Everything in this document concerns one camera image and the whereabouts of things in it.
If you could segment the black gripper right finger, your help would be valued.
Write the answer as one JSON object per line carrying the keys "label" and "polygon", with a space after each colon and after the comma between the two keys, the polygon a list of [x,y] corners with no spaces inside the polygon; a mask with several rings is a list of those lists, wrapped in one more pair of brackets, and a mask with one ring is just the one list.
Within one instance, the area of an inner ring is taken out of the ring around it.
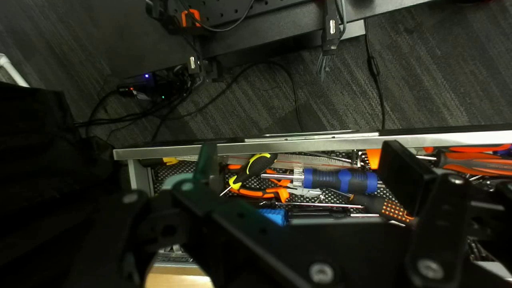
{"label": "black gripper right finger", "polygon": [[415,288],[455,288],[468,227],[468,182],[439,174],[398,140],[382,143],[377,174],[412,215],[404,257]]}

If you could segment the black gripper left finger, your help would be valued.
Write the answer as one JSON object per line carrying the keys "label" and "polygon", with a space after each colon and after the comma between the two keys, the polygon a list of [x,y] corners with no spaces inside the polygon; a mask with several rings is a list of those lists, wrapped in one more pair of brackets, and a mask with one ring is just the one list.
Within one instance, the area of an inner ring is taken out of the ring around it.
{"label": "black gripper left finger", "polygon": [[161,247],[179,244],[215,288],[297,288],[294,233],[257,207],[211,188],[215,147],[199,148],[188,179],[150,196],[99,183],[87,190],[86,233],[63,288],[142,288]]}

